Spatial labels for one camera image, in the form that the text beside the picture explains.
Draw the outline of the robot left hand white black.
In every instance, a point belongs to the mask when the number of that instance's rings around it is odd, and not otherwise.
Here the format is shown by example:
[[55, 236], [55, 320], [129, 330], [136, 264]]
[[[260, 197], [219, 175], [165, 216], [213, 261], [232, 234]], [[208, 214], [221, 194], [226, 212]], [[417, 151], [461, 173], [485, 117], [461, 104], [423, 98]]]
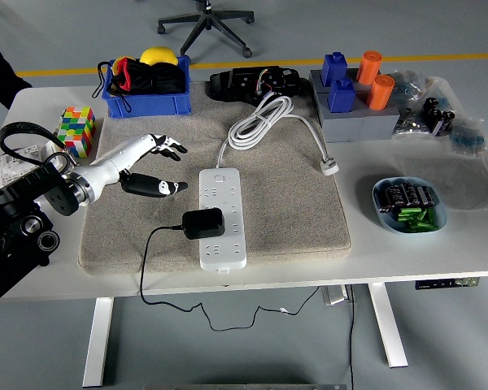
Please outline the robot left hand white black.
[[165, 135], [146, 134], [134, 136], [90, 165], [78, 167], [75, 173], [81, 180], [86, 201], [97, 201], [105, 187], [120, 183], [127, 193], [144, 197], [167, 197], [188, 188], [185, 182], [171, 182], [149, 175], [131, 173], [132, 166], [147, 154], [160, 154], [174, 161], [181, 159], [187, 149], [178, 141]]

